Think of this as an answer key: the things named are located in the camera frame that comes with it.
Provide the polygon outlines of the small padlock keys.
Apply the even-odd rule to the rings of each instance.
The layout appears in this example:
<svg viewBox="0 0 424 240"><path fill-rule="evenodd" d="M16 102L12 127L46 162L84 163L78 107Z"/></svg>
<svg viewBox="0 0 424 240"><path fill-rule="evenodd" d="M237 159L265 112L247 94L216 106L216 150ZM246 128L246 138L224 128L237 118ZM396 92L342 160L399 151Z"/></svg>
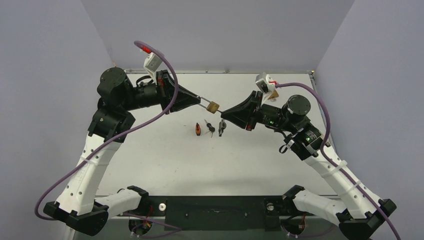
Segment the small padlock keys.
<svg viewBox="0 0 424 240"><path fill-rule="evenodd" d="M218 124L218 136L221 137L227 127L227 123L224 119L221 119L221 121Z"/></svg>

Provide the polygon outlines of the small brass padlock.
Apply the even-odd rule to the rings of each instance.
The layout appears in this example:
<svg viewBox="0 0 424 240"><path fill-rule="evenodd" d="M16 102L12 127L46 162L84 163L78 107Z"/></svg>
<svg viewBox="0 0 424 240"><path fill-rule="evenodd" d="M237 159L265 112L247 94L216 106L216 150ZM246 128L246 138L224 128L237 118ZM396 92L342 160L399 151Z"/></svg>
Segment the small brass padlock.
<svg viewBox="0 0 424 240"><path fill-rule="evenodd" d="M204 108L206 111L208 111L209 113L215 114L215 113L220 113L221 111L219 110L220 105L214 101L210 101L202 96L198 96L197 97L200 100L200 103L198 104L200 107ZM204 105L202 104L202 101L208 103L208 105Z"/></svg>

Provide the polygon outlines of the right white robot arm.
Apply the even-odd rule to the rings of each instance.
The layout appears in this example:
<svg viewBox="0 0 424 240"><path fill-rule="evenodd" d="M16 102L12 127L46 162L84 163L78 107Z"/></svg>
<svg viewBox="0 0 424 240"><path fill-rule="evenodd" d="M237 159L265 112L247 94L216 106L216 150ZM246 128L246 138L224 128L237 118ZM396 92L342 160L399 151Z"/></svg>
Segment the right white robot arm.
<svg viewBox="0 0 424 240"><path fill-rule="evenodd" d="M262 93L253 91L246 100L223 111L221 118L247 131L262 124L284 134L281 150L292 151L337 195L337 199L330 199L295 185L282 195L283 209L289 214L309 213L327 220L349 240L368 240L396 210L395 203L369 190L337 155L308 118L311 103L306 97L292 95L282 107L262 100Z"/></svg>

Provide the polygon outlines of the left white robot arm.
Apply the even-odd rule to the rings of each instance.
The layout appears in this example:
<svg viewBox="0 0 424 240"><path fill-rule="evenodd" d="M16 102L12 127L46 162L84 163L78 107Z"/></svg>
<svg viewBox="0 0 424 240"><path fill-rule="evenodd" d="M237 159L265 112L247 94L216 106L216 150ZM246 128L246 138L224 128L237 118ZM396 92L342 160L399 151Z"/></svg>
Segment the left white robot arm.
<svg viewBox="0 0 424 240"><path fill-rule="evenodd" d="M85 146L77 169L55 201L45 204L43 212L68 227L95 236L106 222L133 211L143 215L149 209L149 194L137 186L118 193L96 197L110 161L126 139L135 122L133 110L159 105L173 113L198 105L199 96L175 83L167 70L156 73L157 80L133 85L119 67L105 70L100 76L97 111L92 117Z"/></svg>

